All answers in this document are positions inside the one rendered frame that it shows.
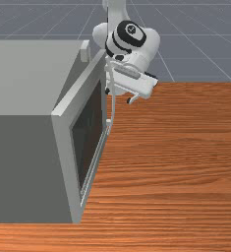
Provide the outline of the grey microwave oven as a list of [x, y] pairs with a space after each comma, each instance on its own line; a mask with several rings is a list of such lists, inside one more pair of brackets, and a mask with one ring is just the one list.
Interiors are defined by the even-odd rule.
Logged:
[[105, 56], [0, 40], [0, 223], [81, 220], [108, 135]]

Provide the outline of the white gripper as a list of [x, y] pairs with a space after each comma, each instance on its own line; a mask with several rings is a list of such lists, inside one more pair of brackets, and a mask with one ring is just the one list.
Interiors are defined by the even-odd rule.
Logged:
[[126, 68], [120, 63], [106, 64], [106, 93], [109, 95], [131, 93], [133, 97], [128, 97], [128, 104], [132, 104], [139, 97], [148, 99], [157, 84], [156, 78]]

